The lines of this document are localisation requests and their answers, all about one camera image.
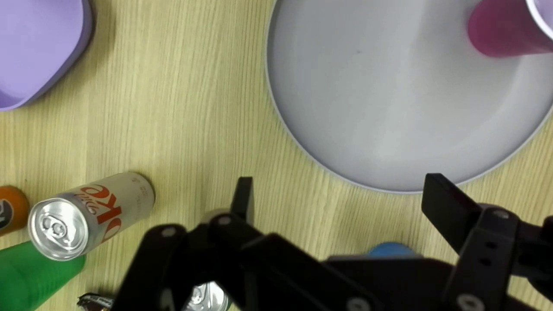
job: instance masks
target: orange can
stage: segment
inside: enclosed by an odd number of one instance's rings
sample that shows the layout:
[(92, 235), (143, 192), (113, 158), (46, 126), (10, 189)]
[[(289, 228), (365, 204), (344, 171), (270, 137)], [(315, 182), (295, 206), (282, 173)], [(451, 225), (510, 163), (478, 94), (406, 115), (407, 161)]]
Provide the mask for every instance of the orange can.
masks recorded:
[(23, 228), (28, 216), (29, 201), (21, 190), (0, 186), (0, 236)]

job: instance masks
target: light wood grain surface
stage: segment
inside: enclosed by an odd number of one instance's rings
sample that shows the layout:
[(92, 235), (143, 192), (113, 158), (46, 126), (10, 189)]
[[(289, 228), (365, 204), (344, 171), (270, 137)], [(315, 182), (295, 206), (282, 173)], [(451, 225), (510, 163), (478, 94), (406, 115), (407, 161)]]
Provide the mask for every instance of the light wood grain surface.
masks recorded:
[[(0, 113), (0, 184), (31, 202), (118, 172), (147, 175), (151, 217), (88, 256), (84, 271), (40, 310), (76, 310), (77, 296), (116, 292), (142, 234), (193, 228), (226, 207), (236, 179), (254, 176), (255, 225), (317, 258), (398, 241), (429, 257), (455, 253), (420, 211), (420, 195), (378, 193), (324, 171), (286, 134), (264, 74), (273, 1), (93, 0), (87, 52), (36, 102)], [(506, 165), (463, 190), (540, 224), (553, 214), (553, 125)], [(0, 248), (28, 240), (22, 230)], [(510, 292), (553, 308), (522, 279)]]

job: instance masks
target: bolt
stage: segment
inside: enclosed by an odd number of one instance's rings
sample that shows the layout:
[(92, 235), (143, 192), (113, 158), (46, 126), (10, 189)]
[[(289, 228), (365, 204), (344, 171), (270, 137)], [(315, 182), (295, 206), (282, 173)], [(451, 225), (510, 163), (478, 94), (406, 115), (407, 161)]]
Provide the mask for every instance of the bolt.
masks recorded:
[(503, 218), (503, 219), (509, 218), (509, 213), (504, 210), (494, 210), (493, 214), (499, 218)]
[(355, 297), (347, 301), (347, 311), (371, 311), (371, 305), (365, 299)]
[(226, 226), (228, 224), (231, 223), (231, 218), (228, 217), (228, 216), (223, 216), (221, 218), (219, 218), (219, 220), (217, 221), (221, 226)]
[(167, 227), (161, 232), (162, 237), (172, 237), (176, 233), (175, 227)]
[(472, 294), (460, 294), (457, 297), (457, 304), (462, 311), (485, 311), (486, 309), (482, 300)]

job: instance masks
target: white plate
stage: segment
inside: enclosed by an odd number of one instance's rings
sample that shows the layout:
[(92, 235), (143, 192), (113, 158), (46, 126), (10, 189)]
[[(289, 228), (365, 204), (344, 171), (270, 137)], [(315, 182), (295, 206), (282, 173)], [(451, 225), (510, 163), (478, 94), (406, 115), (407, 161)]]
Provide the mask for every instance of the white plate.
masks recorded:
[(267, 79), (315, 161), (361, 186), (412, 193), (496, 168), (547, 119), (553, 55), (492, 59), (468, 40), (475, 3), (279, 0)]

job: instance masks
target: purple cup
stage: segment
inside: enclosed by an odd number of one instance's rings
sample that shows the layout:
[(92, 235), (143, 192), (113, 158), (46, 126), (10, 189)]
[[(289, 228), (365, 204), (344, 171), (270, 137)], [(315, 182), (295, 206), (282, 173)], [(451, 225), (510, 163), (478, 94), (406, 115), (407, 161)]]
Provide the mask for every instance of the purple cup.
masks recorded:
[(51, 88), (85, 50), (91, 32), (88, 0), (0, 0), (0, 111)]
[(553, 52), (553, 0), (482, 0), (468, 21), (472, 45), (495, 58)]

